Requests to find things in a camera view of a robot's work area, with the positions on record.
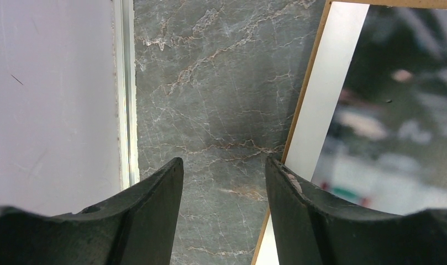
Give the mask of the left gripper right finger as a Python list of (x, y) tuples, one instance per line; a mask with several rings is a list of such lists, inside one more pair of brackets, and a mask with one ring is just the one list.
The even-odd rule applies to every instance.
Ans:
[(364, 208), (272, 157), (265, 178), (280, 264), (447, 264), (447, 209)]

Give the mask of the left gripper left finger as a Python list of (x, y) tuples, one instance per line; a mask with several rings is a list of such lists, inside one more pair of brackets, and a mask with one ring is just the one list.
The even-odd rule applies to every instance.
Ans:
[(0, 206), (0, 264), (169, 264), (183, 160), (77, 214)]

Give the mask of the photo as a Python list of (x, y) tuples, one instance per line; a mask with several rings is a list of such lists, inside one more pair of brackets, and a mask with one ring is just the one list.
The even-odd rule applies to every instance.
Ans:
[[(447, 1), (326, 1), (274, 159), (364, 208), (447, 209)], [(270, 206), (252, 263), (280, 264)]]

